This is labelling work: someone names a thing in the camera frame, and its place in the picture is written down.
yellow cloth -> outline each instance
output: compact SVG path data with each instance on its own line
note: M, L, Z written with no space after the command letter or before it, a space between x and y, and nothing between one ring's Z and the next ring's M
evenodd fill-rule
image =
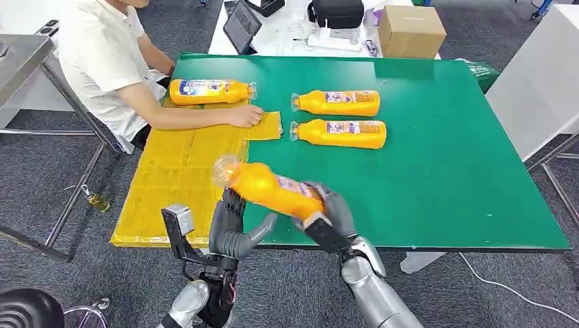
M164 107L174 104L169 99ZM204 108L224 107L224 104ZM187 106L200 109L200 106ZM168 247L161 208L179 203L193 213L193 247L206 248L215 204L223 188L212 184L213 164L224 154L247 160L250 140L280 138L279 112L266 113L253 128L229 125L189 131L152 130L132 179L111 243L120 247Z

cable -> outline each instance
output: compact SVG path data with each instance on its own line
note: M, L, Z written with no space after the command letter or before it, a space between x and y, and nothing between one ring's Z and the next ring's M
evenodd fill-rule
M464 257L463 253L459 253L459 254L460 254L460 257L461 257L461 258L464 260L464 262L466 263L466 265L468 265L468 268L472 271L472 273L475 275L475 277L477 277L480 281L485 282L485 283L487 283L487 284L491 284L491 285L496 285L496 286L499 286L499 287L503 287L504 289L506 289L506 290L512 292L513 294L519 296L520 298L523 299L523 301L525 301L525 302L527 302L527 303L536 305L536 306L538 306L538 307L540 307L540 308L546 308L546 309L549 309L549 310L553 310L553 311L555 311L555 312L558 312L559 314L562 314L562 315L568 317L569 319L573 320L575 323L579 324L579 320L575 319L574 317L570 316L569 314L564 313L564 312L561 311L560 309L556 309L555 307L551 307L551 306L549 306L549 305L544 305L544 304L540 304L540 303L537 303L537 302L533 302L533 301L531 301L530 299L527 299L525 296L519 294L517 291L515 291L514 289L512 289L512 288L510 288L510 287L508 287L508 286L505 286L505 285L503 285L503 284L501 284L501 283L498 283L498 282L491 282L490 280L485 280L485 279L481 278L481 276L472 268L472 266L470 265L470 263L466 260L466 258Z

man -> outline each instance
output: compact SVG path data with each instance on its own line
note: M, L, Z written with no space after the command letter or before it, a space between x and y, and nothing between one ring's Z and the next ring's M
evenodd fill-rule
M175 64L151 43L139 21L135 7L148 0L71 2L59 33L62 70L83 104L117 136L143 149L151 127L248 128L261 120L262 109L253 105L206 110L159 105Z

plastic bottle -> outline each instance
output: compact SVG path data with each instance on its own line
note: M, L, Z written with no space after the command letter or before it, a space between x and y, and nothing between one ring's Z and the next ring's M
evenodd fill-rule
M386 124L381 121L323 121L304 124L292 122L289 138L314 145L380 149L386 141Z
M111 203L108 200L95 192L89 191L89 187L86 184L81 185L81 190L85 193L87 202L101 213L105 213L111 207Z
M256 84L236 80L172 80L169 85L171 100L177 105L210 103L237 103L255 99Z
M225 155L215 162L213 179L216 185L230 187L250 202L302 221L323 210L320 196L312 187L273 174L263 163L245 163Z
M312 114L374 116L380 108L377 91L312 91L302 96L292 94L292 109Z

tablet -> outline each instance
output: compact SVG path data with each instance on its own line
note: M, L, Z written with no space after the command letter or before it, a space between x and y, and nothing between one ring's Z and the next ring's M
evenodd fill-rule
M227 22L223 25L225 35L240 55L248 55L251 41L260 28L262 28L262 22L257 19L245 0L237 2Z

